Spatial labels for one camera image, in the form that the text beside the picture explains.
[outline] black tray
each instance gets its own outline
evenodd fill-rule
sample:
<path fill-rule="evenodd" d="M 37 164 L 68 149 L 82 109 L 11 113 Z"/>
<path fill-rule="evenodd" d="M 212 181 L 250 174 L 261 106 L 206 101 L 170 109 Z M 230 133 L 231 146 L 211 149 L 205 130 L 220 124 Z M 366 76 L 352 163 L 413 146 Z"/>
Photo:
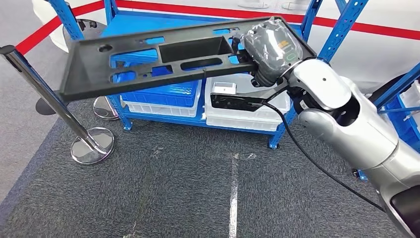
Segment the black tray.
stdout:
<path fill-rule="evenodd" d="M 275 18 L 284 21 L 280 16 Z M 257 66 L 248 53 L 245 50 L 234 52 L 228 39 L 234 34 L 246 33 L 253 25 L 268 19 L 269 17 L 226 21 L 74 42 L 60 94 L 66 101 L 75 101 L 206 77 L 255 71 Z M 304 47 L 304 58 L 314 56 L 313 50 L 291 28 L 289 29 Z M 164 38 L 164 43 L 147 44 L 147 39 L 159 37 Z M 157 51 L 158 59 L 155 62 L 130 67 L 110 67 L 112 55 L 147 49 Z M 241 63 L 231 63 L 229 57 L 232 56 L 240 57 Z M 165 67 L 165 70 L 171 73 L 152 76 L 155 75 L 154 70 L 157 67 Z M 112 82 L 113 75 L 128 71 L 134 72 L 136 79 L 122 83 Z"/>

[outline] red barrier tape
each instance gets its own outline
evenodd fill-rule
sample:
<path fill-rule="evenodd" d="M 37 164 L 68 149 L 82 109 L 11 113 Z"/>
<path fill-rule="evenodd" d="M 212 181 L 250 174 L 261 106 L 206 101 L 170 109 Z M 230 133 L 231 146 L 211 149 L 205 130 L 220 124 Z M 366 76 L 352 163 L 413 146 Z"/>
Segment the red barrier tape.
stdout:
<path fill-rule="evenodd" d="M 198 6 L 182 6 L 173 4 L 163 3 L 151 3 L 141 1 L 128 1 L 128 0 L 116 0 L 118 7 L 135 8 L 143 10 L 154 10 L 154 11 L 166 11 L 174 13 L 188 13 L 198 14 L 207 16 L 221 16 L 221 17 L 235 17 L 235 18 L 253 18 L 253 17 L 264 17 L 271 15 L 278 15 L 279 13 L 274 12 L 256 12 L 256 11 L 244 11 L 244 10 L 231 10 L 231 9 L 219 9 L 210 7 L 198 7 Z M 104 8 L 104 1 L 100 0 L 94 3 L 90 3 L 84 6 L 76 7 L 73 9 L 73 13 L 78 16 L 96 11 Z M 280 14 L 288 22 L 300 23 L 303 20 L 302 15 L 295 14 Z M 316 17 L 314 25 L 333 27 L 336 20 Z M 58 17 L 55 17 L 47 24 L 42 26 L 28 38 L 19 43 L 16 47 L 22 53 L 26 54 L 34 46 L 39 44 L 45 37 L 47 37 L 52 31 L 54 31 L 61 22 Z M 352 27 L 352 31 L 360 31 L 366 33 L 373 33 L 385 36 L 401 37 L 413 40 L 420 40 L 420 31 L 400 29 L 386 26 L 377 26 L 364 23 L 355 23 Z"/>
<path fill-rule="evenodd" d="M 73 9 L 73 14 L 76 16 L 83 15 L 92 11 L 100 10 L 104 8 L 104 1 L 100 0 L 97 2 L 93 2 L 87 5 L 75 7 Z M 22 54 L 26 54 L 32 48 L 34 48 L 37 44 L 39 44 L 45 37 L 47 37 L 51 32 L 53 32 L 57 27 L 61 25 L 61 21 L 58 16 L 54 17 L 51 21 L 47 24 L 43 25 L 37 31 L 32 33 L 28 38 L 23 40 L 19 43 L 16 48 Z"/>

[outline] carpet floor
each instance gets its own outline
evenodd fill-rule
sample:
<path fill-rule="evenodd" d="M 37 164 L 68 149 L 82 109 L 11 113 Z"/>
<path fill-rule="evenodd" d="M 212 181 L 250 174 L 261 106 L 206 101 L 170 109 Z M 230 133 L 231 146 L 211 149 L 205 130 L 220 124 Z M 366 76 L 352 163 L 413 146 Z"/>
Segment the carpet floor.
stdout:
<path fill-rule="evenodd" d="M 119 121 L 93 116 L 91 105 L 69 107 L 86 128 L 114 133 L 114 153 L 97 165 L 77 164 L 75 135 L 59 119 L 0 205 L 0 237 L 397 235 L 384 213 L 317 170 L 288 135 L 271 150 L 267 136 L 244 132 L 142 120 L 123 131 Z M 316 161 L 377 201 L 324 143 L 296 121 L 291 128 Z"/>

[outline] white plastic bin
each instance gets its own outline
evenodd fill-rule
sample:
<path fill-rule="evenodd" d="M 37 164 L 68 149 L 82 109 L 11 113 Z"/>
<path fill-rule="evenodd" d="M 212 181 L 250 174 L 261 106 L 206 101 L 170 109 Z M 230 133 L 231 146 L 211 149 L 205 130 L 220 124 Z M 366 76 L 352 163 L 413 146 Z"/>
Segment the white plastic bin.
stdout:
<path fill-rule="evenodd" d="M 401 100 L 404 102 L 406 108 L 420 106 L 420 84 L 417 80 L 411 85 L 407 91 L 401 93 Z"/>
<path fill-rule="evenodd" d="M 128 106 L 128 109 L 132 113 L 147 113 L 147 114 L 193 118 L 197 115 L 197 105 L 198 105 L 198 100 L 200 98 L 201 87 L 202 87 L 202 81 L 200 80 L 197 86 L 197 92 L 196 92 L 194 104 L 191 108 L 151 104 L 151 103 L 138 103 L 138 102 L 130 102 L 130 101 L 123 101 L 123 103 L 125 103 Z"/>
<path fill-rule="evenodd" d="M 417 80 L 411 85 L 407 91 L 400 94 L 401 101 L 406 108 L 420 107 L 420 84 Z M 413 119 L 420 131 L 420 112 L 411 112 Z"/>
<path fill-rule="evenodd" d="M 219 109 L 211 106 L 210 93 L 216 83 L 218 85 L 236 85 L 236 93 L 250 93 L 266 90 L 269 88 L 256 88 L 251 84 L 252 76 L 249 74 L 232 74 L 208 78 L 206 82 L 205 114 L 206 124 L 213 126 L 232 127 L 252 130 L 276 131 L 277 126 L 282 122 L 280 116 L 272 109 L 262 106 L 255 112 Z M 290 110 L 290 98 L 286 92 L 281 93 L 270 101 L 282 113 Z"/>

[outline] chrome stanchion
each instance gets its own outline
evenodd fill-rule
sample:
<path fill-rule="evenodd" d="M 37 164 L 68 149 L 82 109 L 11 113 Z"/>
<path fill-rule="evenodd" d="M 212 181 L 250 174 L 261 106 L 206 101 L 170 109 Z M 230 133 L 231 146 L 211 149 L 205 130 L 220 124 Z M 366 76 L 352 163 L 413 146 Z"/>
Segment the chrome stanchion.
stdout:
<path fill-rule="evenodd" d="M 0 54 L 25 78 L 25 80 L 54 109 L 64 122 L 76 133 L 71 145 L 71 157 L 81 164 L 91 165 L 109 156 L 114 149 L 114 135 L 106 128 L 86 130 L 71 114 L 41 76 L 32 68 L 15 46 L 0 48 Z"/>
<path fill-rule="evenodd" d="M 103 120 L 117 120 L 118 113 L 111 106 L 108 101 L 108 97 L 101 96 L 97 97 L 93 102 L 93 112 L 95 115 Z"/>

